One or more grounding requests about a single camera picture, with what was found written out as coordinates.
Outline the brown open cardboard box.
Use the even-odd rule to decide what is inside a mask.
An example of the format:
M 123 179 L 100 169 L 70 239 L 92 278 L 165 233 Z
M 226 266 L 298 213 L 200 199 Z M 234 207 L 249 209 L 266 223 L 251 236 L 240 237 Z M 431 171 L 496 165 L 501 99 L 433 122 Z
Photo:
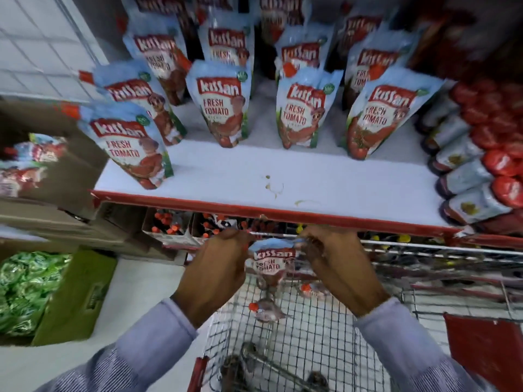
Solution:
M 0 147 L 28 139 L 29 133 L 61 136 L 68 147 L 58 162 L 48 168 L 38 188 L 20 197 L 0 197 L 3 200 L 31 202 L 56 206 L 80 215 L 94 209 L 90 194 L 107 156 L 76 126 L 57 103 L 0 98 Z

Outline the rows of standing ketchup pouches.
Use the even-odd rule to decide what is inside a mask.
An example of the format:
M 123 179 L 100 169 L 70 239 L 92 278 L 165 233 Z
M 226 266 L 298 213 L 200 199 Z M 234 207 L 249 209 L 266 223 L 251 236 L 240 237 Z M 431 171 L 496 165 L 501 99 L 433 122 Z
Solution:
M 179 51 L 175 60 L 186 73 L 186 86 L 210 134 L 226 149 L 248 138 L 252 73 L 240 66 L 197 59 Z M 282 65 L 274 124 L 282 145 L 316 148 L 318 132 L 332 108 L 342 71 Z M 348 155 L 366 160 L 443 85 L 443 80 L 393 64 L 371 67 L 368 81 L 352 105 L 345 133 Z M 63 105 L 65 115 L 115 164 L 145 190 L 157 189 L 172 177 L 173 164 L 160 138 L 159 120 L 123 94 L 122 101 Z

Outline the green cardboard box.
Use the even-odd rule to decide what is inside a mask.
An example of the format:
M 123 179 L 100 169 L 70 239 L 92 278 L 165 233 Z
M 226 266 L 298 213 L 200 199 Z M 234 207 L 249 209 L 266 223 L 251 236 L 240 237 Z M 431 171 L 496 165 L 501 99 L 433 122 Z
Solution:
M 47 304 L 33 336 L 0 335 L 0 347 L 43 347 L 87 340 L 93 334 L 117 259 L 95 250 L 33 250 L 72 253 L 62 282 Z M 9 257 L 18 252 L 9 249 Z

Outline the white shelf with red edge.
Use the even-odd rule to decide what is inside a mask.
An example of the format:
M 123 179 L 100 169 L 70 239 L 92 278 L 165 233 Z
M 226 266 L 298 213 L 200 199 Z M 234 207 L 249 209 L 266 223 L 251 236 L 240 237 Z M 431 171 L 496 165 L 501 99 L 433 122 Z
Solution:
M 317 148 L 284 149 L 276 127 L 276 85 L 261 78 L 248 108 L 249 137 L 222 148 L 192 101 L 176 114 L 188 135 L 169 148 L 174 176 L 146 190 L 108 160 L 92 195 L 112 202 L 327 224 L 523 249 L 523 238 L 472 234 L 446 223 L 442 199 L 421 136 L 400 127 L 368 160 L 348 157 L 337 143 L 347 114 L 336 106 L 326 116 Z

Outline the person's right forearm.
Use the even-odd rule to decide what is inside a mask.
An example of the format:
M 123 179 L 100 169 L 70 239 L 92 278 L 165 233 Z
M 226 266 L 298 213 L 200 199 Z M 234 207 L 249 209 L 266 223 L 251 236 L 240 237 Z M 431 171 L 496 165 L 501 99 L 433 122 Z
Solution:
M 359 318 L 356 326 L 401 392 L 498 392 L 445 354 L 395 297 Z

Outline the red cart seat flap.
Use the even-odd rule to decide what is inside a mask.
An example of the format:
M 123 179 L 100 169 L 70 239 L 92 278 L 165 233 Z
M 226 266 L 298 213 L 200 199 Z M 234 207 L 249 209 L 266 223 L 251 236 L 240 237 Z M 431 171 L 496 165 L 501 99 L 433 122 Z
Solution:
M 443 314 L 451 357 L 499 392 L 523 392 L 523 332 L 513 321 Z

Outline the pile of green packets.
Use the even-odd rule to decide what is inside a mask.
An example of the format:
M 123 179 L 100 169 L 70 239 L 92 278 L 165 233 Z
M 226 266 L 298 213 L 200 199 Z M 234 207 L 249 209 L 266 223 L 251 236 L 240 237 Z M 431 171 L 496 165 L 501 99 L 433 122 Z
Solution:
M 18 252 L 0 265 L 0 335 L 33 336 L 72 253 Z

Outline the person's right hand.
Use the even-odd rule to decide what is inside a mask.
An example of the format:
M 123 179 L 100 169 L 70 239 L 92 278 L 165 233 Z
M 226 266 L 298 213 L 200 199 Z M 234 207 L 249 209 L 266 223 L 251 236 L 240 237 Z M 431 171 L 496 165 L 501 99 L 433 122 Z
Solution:
M 330 250 L 330 261 L 310 261 L 311 268 L 353 315 L 366 316 L 391 298 L 379 281 L 356 230 L 332 227 Z

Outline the small orange-capped ketchup pouch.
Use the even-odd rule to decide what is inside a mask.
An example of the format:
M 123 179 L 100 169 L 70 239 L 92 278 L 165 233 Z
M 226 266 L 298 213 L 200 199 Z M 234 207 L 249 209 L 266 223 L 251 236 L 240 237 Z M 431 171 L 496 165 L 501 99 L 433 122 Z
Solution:
M 287 315 L 270 298 L 261 298 L 248 305 L 255 319 L 262 323 L 274 323 L 285 319 Z
M 330 296 L 329 290 L 321 282 L 302 283 L 297 291 L 302 297 L 309 299 L 324 300 Z

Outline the person's left forearm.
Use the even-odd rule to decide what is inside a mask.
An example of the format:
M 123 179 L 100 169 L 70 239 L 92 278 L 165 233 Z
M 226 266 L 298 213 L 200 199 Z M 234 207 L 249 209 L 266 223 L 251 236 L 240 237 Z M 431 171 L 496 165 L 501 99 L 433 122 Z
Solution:
M 171 298 L 152 307 L 114 343 L 34 392 L 147 392 L 184 356 L 205 322 Z

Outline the row of red-capped sauce bottles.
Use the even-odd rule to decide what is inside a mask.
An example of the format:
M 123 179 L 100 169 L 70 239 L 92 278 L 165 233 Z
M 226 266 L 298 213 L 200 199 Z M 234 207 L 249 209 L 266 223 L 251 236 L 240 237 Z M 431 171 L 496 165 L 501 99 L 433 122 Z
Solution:
M 523 82 L 445 85 L 419 114 L 448 223 L 523 237 Z

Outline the row of yellow-capped bottles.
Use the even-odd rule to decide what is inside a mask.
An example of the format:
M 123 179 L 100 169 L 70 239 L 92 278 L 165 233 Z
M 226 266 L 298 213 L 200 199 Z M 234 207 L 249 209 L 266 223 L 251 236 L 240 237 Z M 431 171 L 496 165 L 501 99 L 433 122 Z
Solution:
M 429 245 L 445 245 L 445 239 L 441 237 L 423 237 L 407 234 L 392 234 L 387 232 L 361 231 L 357 233 L 361 240 L 374 240 L 391 243 L 415 243 Z

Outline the blue ketchup pouch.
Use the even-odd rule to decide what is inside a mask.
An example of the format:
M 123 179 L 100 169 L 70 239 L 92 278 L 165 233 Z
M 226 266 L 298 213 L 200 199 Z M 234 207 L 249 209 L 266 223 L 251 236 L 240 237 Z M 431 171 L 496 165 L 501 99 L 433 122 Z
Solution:
M 260 290 L 277 288 L 287 275 L 293 276 L 309 268 L 301 243 L 297 238 L 268 238 L 252 243 L 248 248 L 250 267 L 256 274 Z

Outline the pile of pouches in carton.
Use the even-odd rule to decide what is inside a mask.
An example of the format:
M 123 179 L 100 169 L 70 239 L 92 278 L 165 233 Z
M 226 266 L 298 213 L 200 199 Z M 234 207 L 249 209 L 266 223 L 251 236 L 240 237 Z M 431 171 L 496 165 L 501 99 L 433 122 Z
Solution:
M 66 138 L 42 133 L 29 133 L 25 141 L 0 147 L 0 197 L 20 197 L 38 188 L 67 147 Z

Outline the person's left hand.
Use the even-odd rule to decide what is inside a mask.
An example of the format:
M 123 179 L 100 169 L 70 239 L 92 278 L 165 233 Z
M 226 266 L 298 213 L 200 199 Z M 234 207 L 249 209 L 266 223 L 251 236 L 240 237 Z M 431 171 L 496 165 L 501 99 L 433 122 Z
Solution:
M 195 329 L 200 328 L 243 285 L 248 258 L 212 257 L 203 252 L 203 245 L 185 268 L 178 288 L 171 296 Z

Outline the stack of dark red packets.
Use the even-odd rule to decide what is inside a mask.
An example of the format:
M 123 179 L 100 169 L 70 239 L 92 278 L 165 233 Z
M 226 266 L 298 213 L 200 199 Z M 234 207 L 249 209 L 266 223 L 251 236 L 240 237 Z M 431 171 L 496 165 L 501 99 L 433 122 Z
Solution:
M 523 25 L 523 0 L 409 0 L 405 12 L 421 32 L 409 68 L 455 81 L 473 80 Z

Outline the flat brown cardboard carton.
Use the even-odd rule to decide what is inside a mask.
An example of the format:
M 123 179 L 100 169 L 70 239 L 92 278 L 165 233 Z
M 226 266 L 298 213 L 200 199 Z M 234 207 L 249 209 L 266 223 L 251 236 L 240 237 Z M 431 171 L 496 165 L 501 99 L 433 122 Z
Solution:
M 48 204 L 0 199 L 0 227 L 17 238 L 78 244 L 132 259 L 183 265 L 186 252 L 168 249 L 142 230 L 147 208 L 102 203 L 76 215 Z

